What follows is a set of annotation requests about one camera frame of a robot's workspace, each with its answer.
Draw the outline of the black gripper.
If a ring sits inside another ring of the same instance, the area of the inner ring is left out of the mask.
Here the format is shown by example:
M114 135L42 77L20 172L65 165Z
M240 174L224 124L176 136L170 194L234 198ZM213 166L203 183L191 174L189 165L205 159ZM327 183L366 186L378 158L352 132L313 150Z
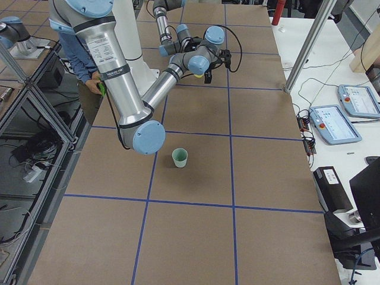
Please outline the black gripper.
M210 64L209 68L206 70L206 72L204 73L204 76L203 76L204 83L211 84L211 82L212 82L212 70L216 69L220 65L221 65L221 62L219 60L212 62Z

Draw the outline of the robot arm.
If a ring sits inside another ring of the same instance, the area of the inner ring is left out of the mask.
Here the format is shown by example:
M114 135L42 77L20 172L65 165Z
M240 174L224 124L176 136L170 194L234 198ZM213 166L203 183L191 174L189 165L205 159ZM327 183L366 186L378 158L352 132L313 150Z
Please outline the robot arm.
M177 27L178 39L173 42L166 17L168 11L184 7L185 1L154 1L160 53L169 56L170 61L145 94L140 95L115 33L113 6L113 1L49 1L50 26L85 41L118 110L118 136L123 147L153 154L161 149L166 138L164 126L152 118L156 106L186 71L202 76L217 61L224 31L219 26L210 26L199 45L189 50L192 38L187 26Z
M174 28L168 22L167 12L182 8L185 4L186 1L182 0L154 1L152 12L160 36L159 52L162 57L194 51L202 41L200 37L191 36L186 24Z

